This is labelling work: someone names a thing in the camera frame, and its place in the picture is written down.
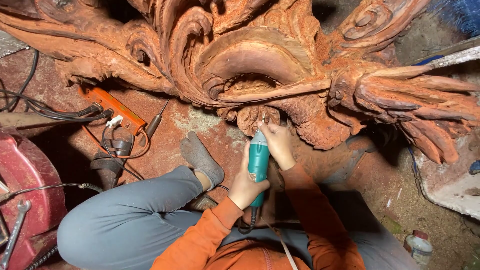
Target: gray sock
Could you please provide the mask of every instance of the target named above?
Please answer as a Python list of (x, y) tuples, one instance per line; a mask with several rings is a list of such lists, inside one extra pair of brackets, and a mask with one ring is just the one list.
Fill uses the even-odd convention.
[(180, 150), (182, 157), (195, 167), (193, 171), (199, 171), (205, 174), (210, 180), (212, 187), (209, 190), (212, 190), (223, 181), (225, 173), (210, 156), (195, 132), (188, 132), (188, 137), (180, 141)]

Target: white plug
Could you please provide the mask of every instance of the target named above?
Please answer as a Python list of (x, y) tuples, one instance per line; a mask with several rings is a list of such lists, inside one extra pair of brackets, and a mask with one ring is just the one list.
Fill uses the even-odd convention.
[(122, 121), (123, 121), (123, 116), (117, 115), (114, 118), (112, 118), (112, 120), (107, 122), (107, 127), (109, 128), (117, 127), (119, 124), (121, 124)]

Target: bottle cap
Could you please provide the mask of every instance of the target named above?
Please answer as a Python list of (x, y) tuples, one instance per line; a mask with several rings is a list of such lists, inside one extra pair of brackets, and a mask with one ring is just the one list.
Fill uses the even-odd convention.
[(422, 232), (422, 231), (419, 231), (419, 230), (414, 230), (413, 231), (413, 235), (415, 237), (418, 237), (418, 238), (421, 238), (421, 239), (424, 239), (424, 240), (428, 240), (428, 234)]

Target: orange sleeve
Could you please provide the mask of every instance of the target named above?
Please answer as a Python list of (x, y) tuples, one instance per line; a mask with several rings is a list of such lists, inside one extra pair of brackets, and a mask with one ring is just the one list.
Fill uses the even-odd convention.
[(285, 190), (309, 238), (315, 270), (364, 270), (357, 245), (348, 236), (328, 198), (300, 164), (281, 172)]
[(214, 209), (204, 212), (195, 226), (158, 256), (151, 270), (201, 270), (212, 257), (222, 240), (230, 234), (243, 211), (228, 197)]

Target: teal rotary tool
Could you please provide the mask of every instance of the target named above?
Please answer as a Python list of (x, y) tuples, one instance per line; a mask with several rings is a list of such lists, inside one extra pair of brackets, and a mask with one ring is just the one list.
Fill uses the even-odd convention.
[[(262, 122), (265, 123), (265, 113), (262, 117)], [(250, 157), (248, 160), (248, 172), (250, 177), (255, 180), (255, 183), (264, 181), (267, 179), (268, 159), (270, 158), (270, 151), (268, 150), (267, 139), (265, 135), (257, 129), (255, 136), (250, 141)], [(257, 219), (258, 208), (264, 204), (265, 192), (262, 192), (258, 197), (250, 204), (252, 208), (252, 220), (250, 221), (250, 227), (246, 231), (242, 231), (239, 224), (239, 232), (241, 234), (249, 234), (255, 227)]]

